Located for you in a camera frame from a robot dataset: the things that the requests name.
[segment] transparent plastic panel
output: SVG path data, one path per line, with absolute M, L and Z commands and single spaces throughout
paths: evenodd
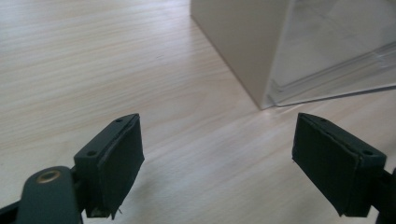
M 276 105 L 396 86 L 396 1 L 295 0 L 270 85 Z

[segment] light wood surface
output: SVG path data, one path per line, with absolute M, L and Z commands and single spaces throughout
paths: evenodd
M 144 162 L 117 214 L 86 223 L 374 223 L 337 216 L 291 160 L 298 112 L 396 167 L 396 91 L 260 111 L 188 0 L 0 1 L 0 206 L 113 119 L 140 113 Z

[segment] wooden table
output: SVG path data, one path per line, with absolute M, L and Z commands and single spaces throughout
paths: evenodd
M 0 2 L 0 206 L 113 119 L 140 113 L 146 161 L 113 223 L 374 223 L 338 217 L 291 160 L 299 112 L 396 167 L 396 91 L 260 111 L 188 0 Z M 86 223 L 111 223 L 88 219 Z

